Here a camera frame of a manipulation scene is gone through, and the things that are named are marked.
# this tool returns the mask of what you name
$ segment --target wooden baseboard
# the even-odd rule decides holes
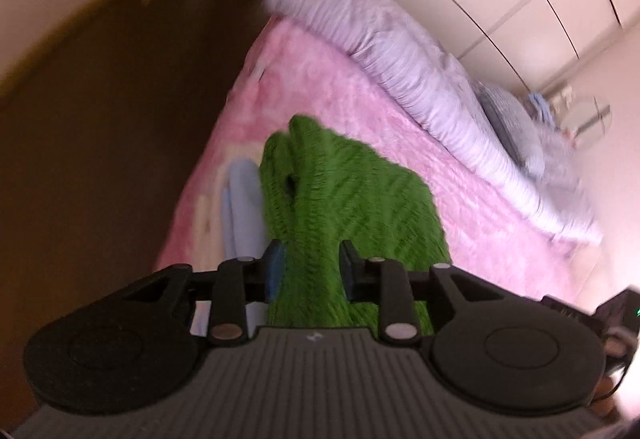
[[[34,43],[16,64],[0,76],[0,104],[5,102],[20,82],[46,58],[51,51],[86,25],[113,0],[90,0]]]

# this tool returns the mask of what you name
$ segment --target dark brown floor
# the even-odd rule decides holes
[[[34,406],[42,325],[146,275],[244,54],[259,0],[116,0],[0,110],[0,427]]]

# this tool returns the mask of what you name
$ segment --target ribbed gray panel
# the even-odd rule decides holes
[[[382,345],[367,329],[267,327],[247,345],[211,351],[156,405],[101,417],[43,406],[14,437],[575,439],[598,426],[585,409],[518,419],[473,407],[444,390],[416,351]]]

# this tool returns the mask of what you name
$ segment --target green knitted garment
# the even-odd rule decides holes
[[[378,308],[350,304],[338,267],[338,244],[350,239],[361,257],[400,260],[408,269],[450,263],[431,192],[411,170],[369,146],[301,115],[289,134],[267,141],[260,165],[264,212],[272,239],[286,246],[280,293],[270,324],[282,327],[370,326]],[[425,333],[424,303],[417,303]]]

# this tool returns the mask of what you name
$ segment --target gray pillow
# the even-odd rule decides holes
[[[479,83],[476,91],[480,105],[507,154],[528,175],[540,179],[545,172],[545,156],[527,111],[515,96],[499,86]]]

